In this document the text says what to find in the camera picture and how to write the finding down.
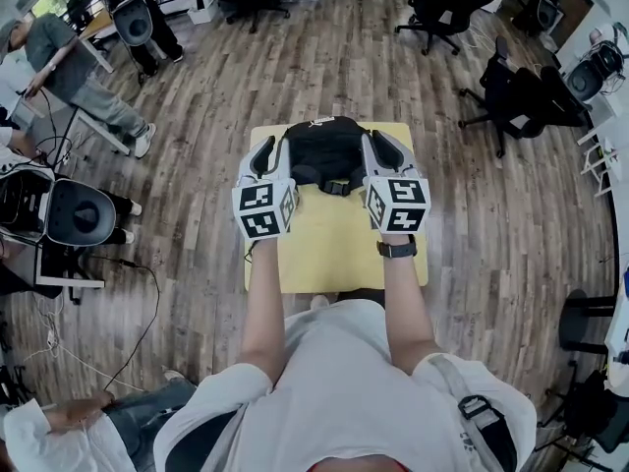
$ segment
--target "black bag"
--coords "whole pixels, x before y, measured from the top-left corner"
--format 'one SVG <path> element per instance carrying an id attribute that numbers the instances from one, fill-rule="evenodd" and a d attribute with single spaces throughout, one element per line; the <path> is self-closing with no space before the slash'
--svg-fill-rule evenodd
<path id="1" fill-rule="evenodd" d="M 332 196 L 349 196 L 363 185 L 361 137 L 367 131 L 348 117 L 328 117 L 289 128 L 291 176 L 297 185 L 317 184 Z M 340 184 L 335 180 L 347 180 Z"/>

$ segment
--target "sneaker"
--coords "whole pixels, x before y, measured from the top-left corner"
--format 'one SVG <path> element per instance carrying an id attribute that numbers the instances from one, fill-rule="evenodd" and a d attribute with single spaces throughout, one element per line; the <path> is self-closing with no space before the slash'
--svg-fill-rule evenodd
<path id="1" fill-rule="evenodd" d="M 136 235 L 133 232 L 125 229 L 123 231 L 125 231 L 125 245 L 131 245 L 136 241 Z"/>
<path id="2" fill-rule="evenodd" d="M 311 311 L 327 308 L 330 305 L 327 297 L 324 295 L 315 295 L 311 300 Z"/>
<path id="3" fill-rule="evenodd" d="M 163 369 L 163 374 L 164 378 L 166 378 L 168 382 L 173 380 L 184 380 L 186 378 L 183 374 L 173 371 L 172 369 Z"/>
<path id="4" fill-rule="evenodd" d="M 183 59 L 184 59 L 184 48 L 182 47 L 182 48 L 181 48 L 181 55 L 180 55 L 178 58 L 175 58 L 175 59 L 173 60 L 173 63 L 179 63 L 179 62 L 180 62 L 181 60 L 183 60 Z"/>
<path id="5" fill-rule="evenodd" d="M 149 124 L 144 134 L 136 138 L 136 157 L 138 159 L 142 159 L 150 149 L 150 141 L 155 136 L 156 131 L 157 127 L 154 124 Z"/>
<path id="6" fill-rule="evenodd" d="M 140 216 L 142 215 L 142 205 L 138 205 L 135 201 L 131 201 L 132 206 L 131 206 L 131 211 L 129 212 L 129 215 L 131 216 Z"/>

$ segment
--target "yellow table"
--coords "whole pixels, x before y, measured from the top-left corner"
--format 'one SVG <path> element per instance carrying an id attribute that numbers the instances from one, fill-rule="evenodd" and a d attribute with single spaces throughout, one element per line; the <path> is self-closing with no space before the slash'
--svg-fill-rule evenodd
<path id="1" fill-rule="evenodd" d="M 406 124 L 359 124 L 388 133 L 413 148 L 411 131 Z M 251 147 L 271 135 L 279 139 L 290 126 L 254 128 Z M 291 232 L 279 240 L 282 292 L 320 294 L 384 288 L 382 257 L 375 248 L 380 236 L 377 230 L 371 229 L 369 213 L 363 208 L 362 191 L 363 188 L 347 198 L 340 198 L 322 193 L 316 185 L 299 187 L 301 199 Z M 424 286 L 429 281 L 426 234 L 419 233 L 416 241 L 415 267 L 420 285 Z M 251 265 L 245 264 L 248 289 L 250 271 Z"/>

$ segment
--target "black watch strap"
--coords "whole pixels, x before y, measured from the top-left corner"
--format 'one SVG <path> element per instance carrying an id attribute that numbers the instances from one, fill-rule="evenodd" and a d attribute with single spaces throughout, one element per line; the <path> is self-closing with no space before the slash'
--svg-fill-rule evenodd
<path id="1" fill-rule="evenodd" d="M 388 259 L 399 259 L 401 257 L 414 257 L 417 254 L 417 245 L 415 244 L 415 236 L 409 234 L 411 240 L 406 245 L 387 245 L 386 243 L 377 242 L 377 250 Z"/>

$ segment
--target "white t-shirt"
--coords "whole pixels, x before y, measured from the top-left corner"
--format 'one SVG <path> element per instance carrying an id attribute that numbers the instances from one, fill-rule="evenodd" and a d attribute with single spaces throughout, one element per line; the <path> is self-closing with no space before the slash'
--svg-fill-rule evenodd
<path id="1" fill-rule="evenodd" d="M 371 454 L 414 472 L 485 472 L 456 400 L 428 358 L 410 377 L 391 365 L 377 303 L 345 301 L 286 325 L 289 361 L 275 389 L 252 365 L 206 378 L 157 436 L 157 472 L 183 436 L 236 410 L 202 472 L 307 472 L 327 457 Z M 482 363 L 447 357 L 470 391 L 505 415 L 520 468 L 535 445 L 533 404 Z"/>
<path id="2" fill-rule="evenodd" d="M 4 419 L 7 450 L 19 472 L 135 472 L 113 423 L 103 415 L 87 430 L 50 434 L 36 400 Z"/>

